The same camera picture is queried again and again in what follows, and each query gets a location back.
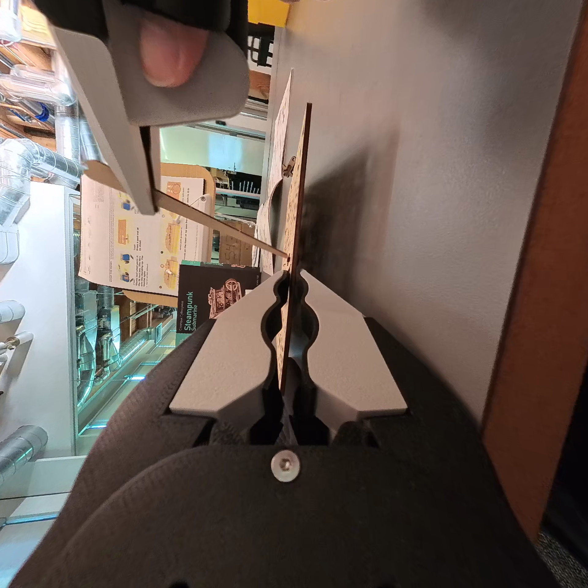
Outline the open instruction booklet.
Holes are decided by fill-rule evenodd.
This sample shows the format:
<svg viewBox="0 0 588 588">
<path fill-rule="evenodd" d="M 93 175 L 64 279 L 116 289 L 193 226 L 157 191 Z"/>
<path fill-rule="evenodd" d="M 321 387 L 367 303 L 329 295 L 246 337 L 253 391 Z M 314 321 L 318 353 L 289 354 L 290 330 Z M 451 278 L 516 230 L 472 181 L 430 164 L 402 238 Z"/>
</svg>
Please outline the open instruction booklet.
<svg viewBox="0 0 588 588">
<path fill-rule="evenodd" d="M 270 230 L 270 210 L 272 199 L 276 188 L 283 180 L 283 159 L 285 152 L 286 137 L 288 131 L 290 91 L 292 85 L 293 68 L 290 69 L 288 82 L 282 97 L 281 104 L 273 130 L 273 143 L 268 168 L 267 199 L 260 205 L 256 219 L 255 238 L 261 242 L 272 245 Z"/>
</svg>

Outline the thin wooden stick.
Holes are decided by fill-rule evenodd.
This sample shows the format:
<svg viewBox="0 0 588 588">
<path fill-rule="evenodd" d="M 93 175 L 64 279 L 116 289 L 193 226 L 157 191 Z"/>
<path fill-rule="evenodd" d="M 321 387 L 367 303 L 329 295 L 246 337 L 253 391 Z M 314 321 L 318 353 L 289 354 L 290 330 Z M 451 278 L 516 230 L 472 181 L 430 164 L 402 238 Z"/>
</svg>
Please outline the thin wooden stick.
<svg viewBox="0 0 588 588">
<path fill-rule="evenodd" d="M 109 166 L 97 160 L 89 161 L 87 166 L 88 168 L 87 170 L 85 170 L 85 175 L 91 178 L 92 180 L 105 186 L 108 186 L 112 189 L 118 190 L 120 192 L 125 191 Z M 232 226 L 223 223 L 217 220 L 216 218 L 211 217 L 210 215 L 207 215 L 206 213 L 187 205 L 186 203 L 183 203 L 171 197 L 170 195 L 167 195 L 155 188 L 153 188 L 151 192 L 157 207 L 163 208 L 164 210 L 175 213 L 181 217 L 184 217 L 186 219 L 189 219 L 190 221 L 206 226 L 210 229 L 219 231 L 220 233 L 242 240 L 252 246 L 256 246 L 271 254 L 282 257 L 283 259 L 290 258 L 289 254 L 279 249 L 276 249 L 271 245 L 262 242 L 259 239 L 249 236 L 248 234 L 239 231 L 233 228 Z"/>
</svg>

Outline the yellow plastic bin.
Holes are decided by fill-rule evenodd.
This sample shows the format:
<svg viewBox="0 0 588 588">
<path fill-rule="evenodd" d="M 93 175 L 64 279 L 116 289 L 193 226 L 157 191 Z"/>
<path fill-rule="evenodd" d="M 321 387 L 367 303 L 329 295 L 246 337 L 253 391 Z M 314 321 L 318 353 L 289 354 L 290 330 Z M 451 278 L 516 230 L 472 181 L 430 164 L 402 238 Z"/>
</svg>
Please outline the yellow plastic bin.
<svg viewBox="0 0 588 588">
<path fill-rule="evenodd" d="M 247 19 L 250 24 L 270 25 L 285 28 L 290 11 L 290 3 L 286 1 L 254 1 L 247 2 Z"/>
</svg>

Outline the black model kit box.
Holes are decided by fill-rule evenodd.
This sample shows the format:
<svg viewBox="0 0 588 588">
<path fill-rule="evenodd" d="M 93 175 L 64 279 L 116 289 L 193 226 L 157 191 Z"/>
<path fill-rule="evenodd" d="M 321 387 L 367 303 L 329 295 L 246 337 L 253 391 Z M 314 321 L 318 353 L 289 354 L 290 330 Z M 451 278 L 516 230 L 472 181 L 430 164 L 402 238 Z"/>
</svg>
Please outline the black model kit box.
<svg viewBox="0 0 588 588">
<path fill-rule="evenodd" d="M 251 266 L 182 261 L 179 267 L 176 346 L 260 283 L 260 269 Z"/>
</svg>

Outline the silver metal duct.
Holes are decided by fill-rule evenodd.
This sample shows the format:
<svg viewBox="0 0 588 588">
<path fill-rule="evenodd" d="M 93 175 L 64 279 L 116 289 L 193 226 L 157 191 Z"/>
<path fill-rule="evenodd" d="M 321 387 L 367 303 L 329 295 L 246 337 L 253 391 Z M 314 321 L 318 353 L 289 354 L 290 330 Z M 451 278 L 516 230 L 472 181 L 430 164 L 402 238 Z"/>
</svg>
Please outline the silver metal duct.
<svg viewBox="0 0 588 588">
<path fill-rule="evenodd" d="M 47 432 L 36 425 L 23 425 L 1 441 L 1 485 L 47 445 Z"/>
</svg>

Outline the instruction poster on cardboard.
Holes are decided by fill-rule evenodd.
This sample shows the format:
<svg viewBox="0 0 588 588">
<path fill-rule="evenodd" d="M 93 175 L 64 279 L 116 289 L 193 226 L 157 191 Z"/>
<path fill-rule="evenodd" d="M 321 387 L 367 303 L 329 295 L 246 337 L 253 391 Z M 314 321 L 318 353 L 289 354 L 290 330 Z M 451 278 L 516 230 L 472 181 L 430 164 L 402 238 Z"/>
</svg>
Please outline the instruction poster on cardboard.
<svg viewBox="0 0 588 588">
<path fill-rule="evenodd" d="M 78 275 L 97 285 L 178 295 L 183 261 L 209 262 L 212 229 L 164 209 L 144 215 L 131 197 L 85 174 Z"/>
</svg>

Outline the laser-cut wooden parts sheet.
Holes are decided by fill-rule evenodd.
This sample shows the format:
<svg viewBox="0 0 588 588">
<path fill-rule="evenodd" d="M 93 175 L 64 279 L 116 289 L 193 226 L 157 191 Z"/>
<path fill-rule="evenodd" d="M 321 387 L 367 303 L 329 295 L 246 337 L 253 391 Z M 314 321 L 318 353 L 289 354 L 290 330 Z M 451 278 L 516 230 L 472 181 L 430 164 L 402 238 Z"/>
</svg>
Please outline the laser-cut wooden parts sheet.
<svg viewBox="0 0 588 588">
<path fill-rule="evenodd" d="M 288 205 L 285 220 L 284 247 L 288 254 L 283 269 L 288 273 L 288 297 L 283 304 L 282 329 L 276 336 L 277 376 L 280 392 L 285 393 L 286 374 L 289 357 L 290 336 L 295 294 L 296 271 L 299 258 L 300 223 L 302 221 L 307 153 L 311 128 L 312 104 L 305 107 L 303 126 L 300 133 L 296 161 L 293 167 L 292 181 L 288 192 Z"/>
</svg>

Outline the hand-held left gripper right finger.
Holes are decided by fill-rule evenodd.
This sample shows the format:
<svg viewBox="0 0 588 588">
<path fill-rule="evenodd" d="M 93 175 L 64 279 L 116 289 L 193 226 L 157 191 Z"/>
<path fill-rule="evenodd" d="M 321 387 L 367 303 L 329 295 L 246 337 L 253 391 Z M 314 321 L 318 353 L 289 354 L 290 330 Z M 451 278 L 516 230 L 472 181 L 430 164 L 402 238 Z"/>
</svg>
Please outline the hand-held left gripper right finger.
<svg viewBox="0 0 588 588">
<path fill-rule="evenodd" d="M 327 445 L 346 423 L 408 410 L 364 315 L 307 270 L 298 279 L 304 335 L 298 444 Z"/>
</svg>

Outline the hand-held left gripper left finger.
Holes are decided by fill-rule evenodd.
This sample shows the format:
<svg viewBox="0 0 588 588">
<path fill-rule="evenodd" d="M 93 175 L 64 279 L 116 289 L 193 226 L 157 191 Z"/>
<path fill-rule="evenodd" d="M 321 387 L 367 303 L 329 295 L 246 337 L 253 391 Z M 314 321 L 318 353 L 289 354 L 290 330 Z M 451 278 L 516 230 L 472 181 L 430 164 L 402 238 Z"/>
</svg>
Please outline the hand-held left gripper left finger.
<svg viewBox="0 0 588 588">
<path fill-rule="evenodd" d="M 213 320 L 171 413 L 230 424 L 252 445 L 276 444 L 284 404 L 273 339 L 282 328 L 289 280 L 287 271 L 276 272 Z"/>
</svg>

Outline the person's right hand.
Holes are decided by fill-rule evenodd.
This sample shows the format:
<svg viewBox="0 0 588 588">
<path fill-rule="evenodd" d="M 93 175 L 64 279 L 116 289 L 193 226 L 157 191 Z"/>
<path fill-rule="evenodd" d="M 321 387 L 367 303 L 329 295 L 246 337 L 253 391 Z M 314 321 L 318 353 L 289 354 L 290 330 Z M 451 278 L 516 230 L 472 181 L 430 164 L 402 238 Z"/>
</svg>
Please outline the person's right hand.
<svg viewBox="0 0 588 588">
<path fill-rule="evenodd" d="M 190 79 L 202 60 L 209 32 L 147 15 L 139 25 L 143 75 L 160 88 L 176 88 Z"/>
</svg>

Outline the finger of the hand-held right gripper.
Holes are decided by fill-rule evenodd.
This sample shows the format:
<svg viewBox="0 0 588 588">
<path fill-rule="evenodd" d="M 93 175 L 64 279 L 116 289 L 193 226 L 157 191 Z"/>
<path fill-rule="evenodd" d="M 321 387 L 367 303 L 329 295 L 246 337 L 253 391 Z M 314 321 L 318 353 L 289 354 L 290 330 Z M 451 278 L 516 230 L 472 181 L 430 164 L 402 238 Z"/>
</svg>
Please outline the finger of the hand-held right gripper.
<svg viewBox="0 0 588 588">
<path fill-rule="evenodd" d="M 53 37 L 100 151 L 144 215 L 157 211 L 139 128 L 129 123 L 114 63 L 98 38 L 53 27 Z"/>
</svg>

